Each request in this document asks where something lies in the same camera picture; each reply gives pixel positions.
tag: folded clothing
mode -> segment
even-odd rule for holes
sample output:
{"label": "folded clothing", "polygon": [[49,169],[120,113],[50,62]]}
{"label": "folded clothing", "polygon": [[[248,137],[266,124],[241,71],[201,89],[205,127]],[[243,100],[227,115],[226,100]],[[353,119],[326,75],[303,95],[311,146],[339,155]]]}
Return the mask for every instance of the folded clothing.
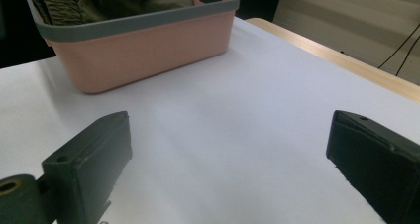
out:
{"label": "folded clothing", "polygon": [[192,6],[193,0],[33,0],[45,23],[78,25]]}

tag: storage basket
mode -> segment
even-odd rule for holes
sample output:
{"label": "storage basket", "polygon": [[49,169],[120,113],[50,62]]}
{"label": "storage basket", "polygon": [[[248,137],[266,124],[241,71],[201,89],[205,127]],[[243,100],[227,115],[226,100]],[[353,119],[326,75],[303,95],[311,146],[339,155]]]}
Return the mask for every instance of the storage basket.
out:
{"label": "storage basket", "polygon": [[98,93],[225,52],[239,0],[204,3],[75,26],[42,22],[41,36],[74,84]]}

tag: black cable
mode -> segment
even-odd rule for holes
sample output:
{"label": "black cable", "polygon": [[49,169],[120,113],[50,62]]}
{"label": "black cable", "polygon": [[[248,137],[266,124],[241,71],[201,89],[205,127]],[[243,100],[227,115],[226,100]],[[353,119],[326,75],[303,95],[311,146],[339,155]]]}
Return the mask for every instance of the black cable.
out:
{"label": "black cable", "polygon": [[413,45],[411,46],[410,50],[409,50],[409,51],[408,51],[408,53],[407,53],[407,56],[405,57],[404,61],[402,62],[402,65],[399,67],[399,69],[398,69],[398,71],[396,72],[395,76],[398,76],[399,71],[401,71],[401,68],[403,68],[403,67],[404,67],[404,64],[405,64],[405,62],[407,61],[408,56],[410,56],[411,51],[413,50],[414,46],[416,46],[416,44],[417,44],[417,42],[419,41],[419,39],[420,39],[420,35],[417,37],[416,41],[415,41],[415,42],[413,43]]}
{"label": "black cable", "polygon": [[395,50],[395,52],[389,57],[389,58],[387,58],[386,59],[386,61],[385,62],[383,62],[378,68],[382,68],[401,48],[402,48],[402,46],[404,46],[404,44],[411,38],[411,36],[413,36],[413,34],[417,31],[417,29],[419,29],[420,28],[420,24],[419,25],[417,25],[417,27],[416,27],[416,29],[414,29],[414,31],[410,34],[410,36],[408,36],[406,39],[405,39],[405,41],[399,46],[399,48],[397,49],[397,50]]}

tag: white tabletop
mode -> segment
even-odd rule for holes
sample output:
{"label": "white tabletop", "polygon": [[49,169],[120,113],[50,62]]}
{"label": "white tabletop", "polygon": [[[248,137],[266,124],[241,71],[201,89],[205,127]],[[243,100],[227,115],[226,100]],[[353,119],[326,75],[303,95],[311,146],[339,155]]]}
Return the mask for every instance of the white tabletop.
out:
{"label": "white tabletop", "polygon": [[235,19],[220,56],[106,93],[72,87],[57,58],[0,70],[0,178],[97,118],[127,110],[134,157],[110,224],[382,223],[325,155],[335,110],[420,144],[420,105]]}

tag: beige wall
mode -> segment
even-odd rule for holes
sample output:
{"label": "beige wall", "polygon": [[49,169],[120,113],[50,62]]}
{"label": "beige wall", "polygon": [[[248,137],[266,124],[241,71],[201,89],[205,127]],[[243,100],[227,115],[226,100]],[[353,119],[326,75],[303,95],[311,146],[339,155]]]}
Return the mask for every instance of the beige wall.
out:
{"label": "beige wall", "polygon": [[[419,25],[420,0],[280,0],[274,22],[378,67]],[[395,74],[418,36],[381,69]],[[399,76],[420,84],[420,42]]]}

